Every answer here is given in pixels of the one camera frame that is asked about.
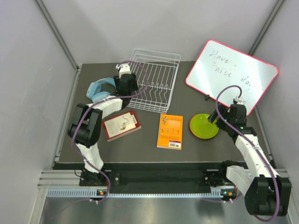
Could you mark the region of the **lime green plastic plate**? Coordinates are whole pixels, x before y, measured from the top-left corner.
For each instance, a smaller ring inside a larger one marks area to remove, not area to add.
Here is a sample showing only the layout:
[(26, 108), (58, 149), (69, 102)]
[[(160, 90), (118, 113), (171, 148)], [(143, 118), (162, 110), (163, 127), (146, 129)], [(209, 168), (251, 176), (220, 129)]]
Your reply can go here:
[(194, 115), (189, 123), (189, 128), (192, 134), (200, 139), (211, 139), (215, 137), (219, 131), (219, 128), (215, 124), (208, 121), (209, 114), (200, 113)]

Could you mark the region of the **orange plastic plate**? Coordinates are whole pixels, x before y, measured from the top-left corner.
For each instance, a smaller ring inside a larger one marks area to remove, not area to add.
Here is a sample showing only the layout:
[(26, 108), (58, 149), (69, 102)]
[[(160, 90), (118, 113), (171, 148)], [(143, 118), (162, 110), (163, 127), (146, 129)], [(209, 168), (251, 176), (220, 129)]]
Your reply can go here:
[(208, 140), (215, 137), (219, 128), (215, 124), (209, 122), (190, 122), (189, 128), (191, 133), (200, 139)]

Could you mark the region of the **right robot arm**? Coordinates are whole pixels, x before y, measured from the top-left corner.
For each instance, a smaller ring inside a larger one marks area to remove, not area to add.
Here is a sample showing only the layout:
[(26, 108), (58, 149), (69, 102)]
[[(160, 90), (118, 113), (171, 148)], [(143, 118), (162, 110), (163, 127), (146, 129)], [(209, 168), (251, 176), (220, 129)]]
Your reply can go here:
[(228, 133), (241, 152), (248, 171), (232, 162), (218, 173), (222, 184), (231, 182), (244, 195), (247, 212), (255, 217), (283, 217), (288, 212), (292, 184), (273, 168), (260, 147), (253, 127), (247, 126), (246, 107), (218, 104), (208, 122)]

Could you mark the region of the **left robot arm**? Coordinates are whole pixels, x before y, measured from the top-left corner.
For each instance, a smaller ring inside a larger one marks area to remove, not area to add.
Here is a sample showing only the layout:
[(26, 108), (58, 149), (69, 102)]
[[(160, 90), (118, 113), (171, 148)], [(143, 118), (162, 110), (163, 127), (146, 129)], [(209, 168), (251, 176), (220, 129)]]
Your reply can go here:
[(103, 184), (106, 179), (98, 149), (102, 119), (124, 109), (137, 90), (134, 73), (125, 72), (113, 78), (100, 79), (92, 82), (87, 90), (86, 96), (92, 103), (78, 104), (75, 108), (68, 135), (84, 159), (86, 177), (96, 185)]

